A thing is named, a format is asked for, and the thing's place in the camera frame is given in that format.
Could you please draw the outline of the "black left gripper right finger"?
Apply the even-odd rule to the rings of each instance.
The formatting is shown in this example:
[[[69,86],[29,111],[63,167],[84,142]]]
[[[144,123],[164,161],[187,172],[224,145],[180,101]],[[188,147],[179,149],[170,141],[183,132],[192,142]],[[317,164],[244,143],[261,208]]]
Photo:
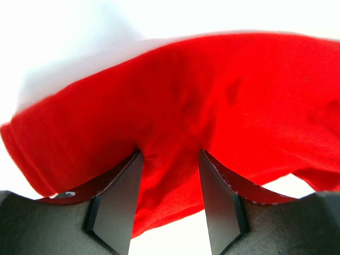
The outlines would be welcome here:
[[[339,193],[288,197],[206,151],[199,172],[213,254],[339,254]]]

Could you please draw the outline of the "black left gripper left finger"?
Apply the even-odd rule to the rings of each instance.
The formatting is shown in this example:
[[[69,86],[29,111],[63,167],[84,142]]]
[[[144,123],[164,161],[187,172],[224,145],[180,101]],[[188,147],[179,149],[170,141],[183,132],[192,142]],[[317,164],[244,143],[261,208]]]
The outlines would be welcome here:
[[[143,156],[54,198],[1,192],[1,254],[128,254]]]

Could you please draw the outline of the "red t shirt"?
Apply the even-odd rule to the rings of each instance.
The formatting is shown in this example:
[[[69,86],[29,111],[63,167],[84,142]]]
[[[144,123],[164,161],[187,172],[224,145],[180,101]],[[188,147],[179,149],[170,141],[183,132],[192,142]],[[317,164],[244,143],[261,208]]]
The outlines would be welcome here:
[[[77,81],[2,125],[42,196],[144,157],[133,236],[203,209],[200,150],[263,185],[339,190],[339,42],[246,33],[179,41]]]

